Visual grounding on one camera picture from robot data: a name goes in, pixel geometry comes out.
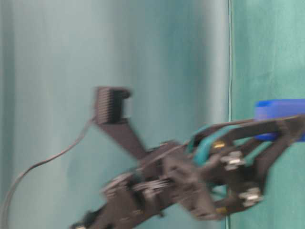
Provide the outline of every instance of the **teal fabric backdrop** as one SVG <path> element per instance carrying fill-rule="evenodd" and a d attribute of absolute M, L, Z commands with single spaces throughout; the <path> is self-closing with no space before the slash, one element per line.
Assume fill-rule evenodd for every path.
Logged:
<path fill-rule="evenodd" d="M 233 119 L 267 99 L 305 99 L 305 2 L 232 0 Z M 265 201 L 231 217 L 232 229 L 305 228 L 305 145 L 271 169 Z"/>
<path fill-rule="evenodd" d="M 133 90 L 132 123 L 147 147 L 187 140 L 228 113 L 226 0 L 3 0 L 0 4 L 1 199 L 31 164 L 58 153 L 92 114 L 98 85 Z M 67 228 L 136 166 L 93 127 L 71 152 L 32 171 L 11 228 Z M 224 228 L 179 206 L 139 228 Z"/>

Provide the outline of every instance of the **blue plastic piece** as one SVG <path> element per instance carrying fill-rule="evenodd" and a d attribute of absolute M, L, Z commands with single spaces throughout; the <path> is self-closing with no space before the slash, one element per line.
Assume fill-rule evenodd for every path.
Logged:
<path fill-rule="evenodd" d="M 305 99 L 267 100 L 260 101 L 255 106 L 256 121 L 283 118 L 301 114 L 305 114 Z M 259 135 L 256 138 L 263 141 L 274 141 L 276 139 L 276 134 L 268 133 Z M 299 141 L 305 141 L 305 134 Z"/>
<path fill-rule="evenodd" d="M 215 133 L 213 133 L 212 135 L 210 135 L 209 137 L 207 137 L 206 139 L 202 140 L 193 158 L 194 163 L 198 166 L 202 166 L 208 159 L 209 151 L 213 142 L 215 142 L 221 136 L 225 135 L 230 130 L 238 127 L 239 125 L 225 126 L 219 129 L 218 131 L 216 131 Z"/>

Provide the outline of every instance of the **wire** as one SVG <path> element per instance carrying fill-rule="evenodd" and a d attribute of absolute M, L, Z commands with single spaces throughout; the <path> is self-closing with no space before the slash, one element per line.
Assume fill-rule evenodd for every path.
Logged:
<path fill-rule="evenodd" d="M 219 191 L 215 191 L 215 190 L 211 190 L 211 192 L 212 192 L 213 194 L 217 195 L 218 197 L 224 198 L 224 197 L 226 196 L 226 194 L 223 193 L 223 192 L 219 192 Z"/>
<path fill-rule="evenodd" d="M 22 173 L 20 173 L 15 182 L 12 184 L 12 186 L 10 187 L 5 199 L 4 199 L 4 204 L 2 207 L 2 211 L 1 211 L 1 229 L 8 229 L 9 225 L 8 225 L 8 214 L 9 214 L 9 209 L 10 209 L 10 204 L 11 204 L 11 200 L 12 197 L 19 185 L 19 183 L 22 181 L 22 179 L 34 168 L 42 166 L 58 157 L 60 157 L 61 155 L 67 153 L 69 150 L 71 150 L 73 147 L 75 147 L 86 135 L 90 125 L 92 124 L 92 122 L 94 121 L 95 117 L 89 119 L 86 123 L 86 125 L 84 126 L 84 128 L 81 130 L 81 133 L 79 135 L 79 137 L 74 141 L 74 143 L 70 146 L 68 146 L 66 149 L 62 150 L 60 153 L 51 156 L 50 158 L 38 162 L 34 165 L 32 165 L 31 167 L 29 167 L 28 169 L 26 169 L 25 171 L 23 171 Z"/>

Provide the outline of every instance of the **teal plastic part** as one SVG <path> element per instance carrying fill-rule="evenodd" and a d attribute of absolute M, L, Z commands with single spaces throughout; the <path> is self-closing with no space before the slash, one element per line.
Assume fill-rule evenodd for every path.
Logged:
<path fill-rule="evenodd" d="M 216 131 L 214 134 L 212 134 L 211 136 L 207 137 L 206 139 L 204 139 L 198 146 L 197 152 L 194 156 L 194 162 L 196 165 L 198 166 L 202 166 L 209 155 L 209 150 L 211 148 L 211 145 L 214 141 L 216 141 L 218 138 L 220 138 L 221 136 L 225 135 L 226 133 L 228 133 L 230 130 L 238 128 L 239 125 L 228 125 L 225 126 L 223 128 L 221 128 L 220 130 Z"/>
<path fill-rule="evenodd" d="M 195 136 L 196 136 L 197 134 L 199 134 L 200 132 L 206 130 L 206 129 L 209 128 L 210 126 L 211 126 L 211 125 L 204 125 L 204 126 L 202 126 L 201 128 L 199 128 L 199 129 L 193 134 L 193 136 L 192 136 L 192 138 L 191 138 L 189 144 L 188 144 L 187 147 L 186 147 L 186 152 L 187 152 L 187 153 L 190 153 L 190 152 L 193 150 L 194 142 L 195 142 Z"/>

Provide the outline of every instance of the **robotic arm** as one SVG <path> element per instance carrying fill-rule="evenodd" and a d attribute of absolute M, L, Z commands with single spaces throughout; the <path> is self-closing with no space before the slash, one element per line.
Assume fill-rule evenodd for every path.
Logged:
<path fill-rule="evenodd" d="M 220 220 L 247 210 L 263 200 L 269 168 L 305 132 L 303 114 L 243 120 L 206 126 L 184 144 L 169 141 L 145 150 L 123 117 L 124 100 L 130 95 L 124 88 L 99 87 L 95 123 L 139 166 L 107 184 L 107 203 L 71 229 L 132 229 L 152 216 L 162 217 L 163 210 L 176 203 L 198 220 Z M 276 133 L 274 141 L 246 164 L 245 157 L 264 142 L 257 136 L 269 133 Z M 214 200 L 213 189 L 223 185 L 226 195 Z"/>

